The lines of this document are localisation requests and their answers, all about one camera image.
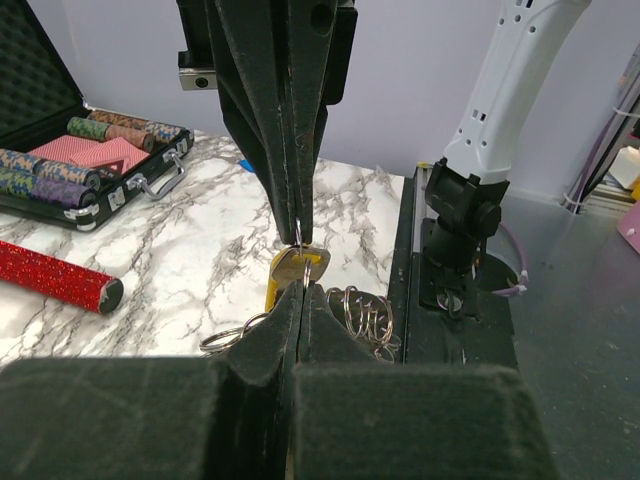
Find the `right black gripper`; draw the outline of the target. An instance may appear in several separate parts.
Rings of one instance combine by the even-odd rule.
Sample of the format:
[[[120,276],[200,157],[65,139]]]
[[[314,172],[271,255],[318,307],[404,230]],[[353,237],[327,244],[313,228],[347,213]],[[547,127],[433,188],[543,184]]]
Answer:
[[[344,95],[355,2],[287,3],[289,158],[272,3],[213,1],[206,7],[209,27],[206,1],[177,6],[187,45],[178,52],[181,88],[216,90],[217,73],[224,123],[267,192],[281,241],[294,243],[297,232],[309,244],[318,116],[322,102],[335,105]]]

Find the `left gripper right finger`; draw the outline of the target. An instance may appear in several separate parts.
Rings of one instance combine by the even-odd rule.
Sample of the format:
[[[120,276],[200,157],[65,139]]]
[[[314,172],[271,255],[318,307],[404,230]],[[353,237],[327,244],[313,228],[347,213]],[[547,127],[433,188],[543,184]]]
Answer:
[[[298,479],[551,479],[555,463],[519,373],[389,365],[305,295],[294,371]]]

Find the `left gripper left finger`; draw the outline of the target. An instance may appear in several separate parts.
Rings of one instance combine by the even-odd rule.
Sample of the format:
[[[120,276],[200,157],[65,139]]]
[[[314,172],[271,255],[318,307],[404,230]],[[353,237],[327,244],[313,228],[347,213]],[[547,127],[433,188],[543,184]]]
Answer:
[[[15,361],[1,373],[5,479],[289,479],[292,283],[210,357]]]

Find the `yellow capped key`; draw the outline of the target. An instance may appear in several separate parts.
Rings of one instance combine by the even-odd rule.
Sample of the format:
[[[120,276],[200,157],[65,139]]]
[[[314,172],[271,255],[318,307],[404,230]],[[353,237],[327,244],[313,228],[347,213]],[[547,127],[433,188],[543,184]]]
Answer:
[[[291,246],[279,252],[271,262],[265,310],[271,311],[287,286],[306,276],[310,282],[319,281],[326,272],[331,254],[326,249],[311,246]]]

